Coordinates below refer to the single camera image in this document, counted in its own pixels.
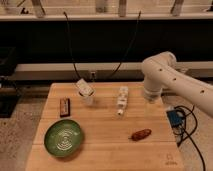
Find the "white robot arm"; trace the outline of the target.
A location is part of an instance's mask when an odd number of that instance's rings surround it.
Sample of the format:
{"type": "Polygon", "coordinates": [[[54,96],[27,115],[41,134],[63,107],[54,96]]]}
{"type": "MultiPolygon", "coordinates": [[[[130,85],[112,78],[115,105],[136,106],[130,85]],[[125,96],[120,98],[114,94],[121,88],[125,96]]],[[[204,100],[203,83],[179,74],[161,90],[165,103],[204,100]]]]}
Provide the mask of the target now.
{"type": "Polygon", "coordinates": [[[155,101],[166,86],[213,118],[213,86],[176,71],[175,64],[171,52],[148,57],[141,63],[144,98],[155,101]]]}

